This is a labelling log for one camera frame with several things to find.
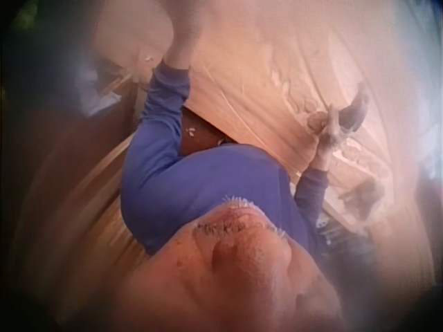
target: man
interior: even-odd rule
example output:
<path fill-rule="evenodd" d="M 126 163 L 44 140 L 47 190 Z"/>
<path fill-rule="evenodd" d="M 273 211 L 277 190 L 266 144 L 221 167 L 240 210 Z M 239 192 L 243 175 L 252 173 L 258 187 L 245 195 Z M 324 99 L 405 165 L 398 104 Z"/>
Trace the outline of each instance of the man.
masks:
<path fill-rule="evenodd" d="M 152 255 L 118 294 L 126 331 L 329 331 L 338 297 L 312 255 L 327 170 L 343 141 L 338 112 L 295 198 L 284 168 L 249 145 L 182 158 L 181 107 L 202 0 L 164 1 L 174 39 L 154 70 L 123 170 L 122 214 Z"/>

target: mouth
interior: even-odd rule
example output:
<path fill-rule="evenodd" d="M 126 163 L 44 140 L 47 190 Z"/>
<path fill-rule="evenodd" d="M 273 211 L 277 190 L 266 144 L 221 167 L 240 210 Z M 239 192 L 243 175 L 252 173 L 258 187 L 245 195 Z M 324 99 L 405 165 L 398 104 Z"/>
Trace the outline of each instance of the mouth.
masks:
<path fill-rule="evenodd" d="M 196 225 L 198 231 L 217 238 L 231 236 L 252 228 L 274 232 L 281 239 L 285 236 L 285 232 L 277 228 L 258 206 L 241 198 L 230 199 Z"/>

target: blue sweater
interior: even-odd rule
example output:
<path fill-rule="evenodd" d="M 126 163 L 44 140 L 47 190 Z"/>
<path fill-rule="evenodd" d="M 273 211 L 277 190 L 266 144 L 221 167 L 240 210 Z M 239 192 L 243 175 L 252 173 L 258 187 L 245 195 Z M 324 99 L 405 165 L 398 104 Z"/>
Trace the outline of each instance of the blue sweater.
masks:
<path fill-rule="evenodd" d="M 306 169 L 294 198 L 288 173 L 257 147 L 222 145 L 180 156 L 181 107 L 189 91 L 188 71 L 163 62 L 154 70 L 123 167 L 121 210 L 137 241 L 153 255 L 183 225 L 235 196 L 254 202 L 315 257 L 326 172 Z"/>

